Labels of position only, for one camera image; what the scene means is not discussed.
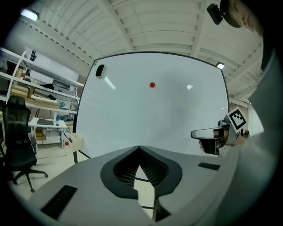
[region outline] whiteboard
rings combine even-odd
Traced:
[[[97,78],[101,64],[103,77]],[[217,127],[227,113],[226,84],[217,67],[181,55],[128,53],[93,65],[76,132],[91,158],[136,145],[202,155],[191,131]]]

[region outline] desk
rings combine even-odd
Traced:
[[[37,124],[37,121],[39,120],[39,118],[33,118],[30,122],[29,122],[29,126],[31,127],[31,136],[34,136],[34,138],[36,139],[36,128],[37,127],[41,127],[41,128],[57,128],[60,129],[62,131],[61,133],[61,142],[62,142],[62,148],[65,147],[65,136],[64,133],[66,131],[66,129],[68,128],[65,124],[65,122],[63,120],[59,120],[57,121],[58,125],[41,125],[41,124]]]

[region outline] black office chair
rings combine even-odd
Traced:
[[[36,165],[37,159],[35,156],[36,140],[34,137],[31,137],[30,140],[27,133],[29,117],[30,110],[26,107],[24,98],[11,96],[3,107],[6,154],[0,148],[7,169],[20,171],[13,178],[13,183],[17,185],[16,180],[25,174],[31,192],[34,192],[29,173],[43,173],[45,177],[48,177],[48,175],[43,171],[31,169],[32,166]]]

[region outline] metal shelving unit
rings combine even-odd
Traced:
[[[64,78],[63,75],[60,75],[58,73],[55,73],[54,71],[46,68],[46,67],[43,67],[29,59],[27,59],[25,57],[26,55],[26,51],[24,51],[24,53],[20,56],[16,53],[13,53],[7,49],[4,49],[4,48],[0,48],[0,57],[10,61],[10,62],[13,62],[16,65],[15,69],[14,69],[14,72],[13,72],[13,75],[10,76],[8,74],[5,74],[3,72],[0,72],[0,77],[4,77],[5,79],[8,79],[10,80],[10,85],[9,85],[9,89],[8,89],[8,93],[7,93],[7,96],[3,96],[3,95],[0,95],[0,100],[2,101],[7,101],[9,96],[10,96],[10,92],[11,92],[11,87],[12,87],[12,84],[14,81],[16,82],[19,82],[19,83],[23,83],[27,86],[31,86],[31,87],[35,87],[37,89],[40,89],[44,92],[48,92],[50,94],[56,94],[56,95],[60,95],[60,96],[64,96],[66,98],[71,98],[71,99],[76,99],[78,102],[79,102],[79,97],[77,96],[77,93],[76,93],[76,89],[78,87],[83,87],[84,85],[77,82],[77,81],[74,81],[72,79],[67,79],[67,78]],[[31,83],[31,82],[28,82],[28,81],[25,81],[25,80],[22,80],[22,79],[19,79],[19,78],[16,78],[15,75],[16,75],[16,72],[19,68],[19,66],[22,66],[26,69],[30,69],[32,71],[35,71],[37,73],[40,73],[42,75],[45,75],[47,77],[50,77],[54,80],[57,80],[59,82],[62,82],[62,83],[65,83],[65,84],[68,84],[70,86],[73,86],[75,87],[75,92],[74,94],[75,95],[70,95],[70,94],[67,94],[67,93],[63,93],[63,92],[59,92],[57,90],[52,90],[52,89],[47,89],[45,87],[42,87],[40,86],[39,84],[36,84],[36,83]],[[28,107],[35,107],[35,108],[39,108],[39,109],[46,109],[46,110],[53,110],[53,111],[57,111],[57,112],[65,112],[65,113],[74,113],[76,114],[76,111],[71,111],[71,110],[65,110],[65,109],[55,109],[55,108],[49,108],[49,107],[44,107],[44,106],[40,106],[40,105],[34,105],[34,104],[29,104],[29,103],[26,103],[26,106]]]

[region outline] white table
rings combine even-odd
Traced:
[[[65,124],[65,122],[63,120],[59,120],[56,121],[58,125],[56,125],[56,123],[54,123],[54,125],[41,125],[41,124],[37,124],[37,121],[39,120],[39,118],[33,118],[30,122],[29,122],[29,126],[31,127],[31,136],[34,136],[34,138],[36,139],[36,128],[37,127],[41,127],[41,128],[57,128],[60,129],[62,131],[61,133],[61,142],[62,142],[62,148],[65,148],[65,136],[64,133],[66,131],[66,129],[68,128]]]

